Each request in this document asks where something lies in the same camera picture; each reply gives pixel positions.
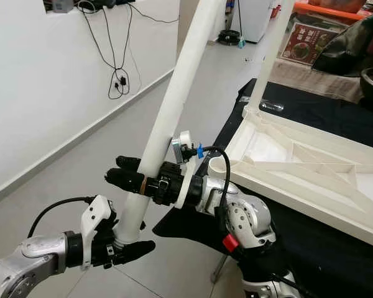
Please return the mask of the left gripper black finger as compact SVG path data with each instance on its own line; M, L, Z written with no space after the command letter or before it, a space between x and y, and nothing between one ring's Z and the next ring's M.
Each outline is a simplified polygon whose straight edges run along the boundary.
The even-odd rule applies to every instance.
M155 250L156 244L153 240L133 242L124 246L116 247L115 264L126 264L138 260L142 256Z

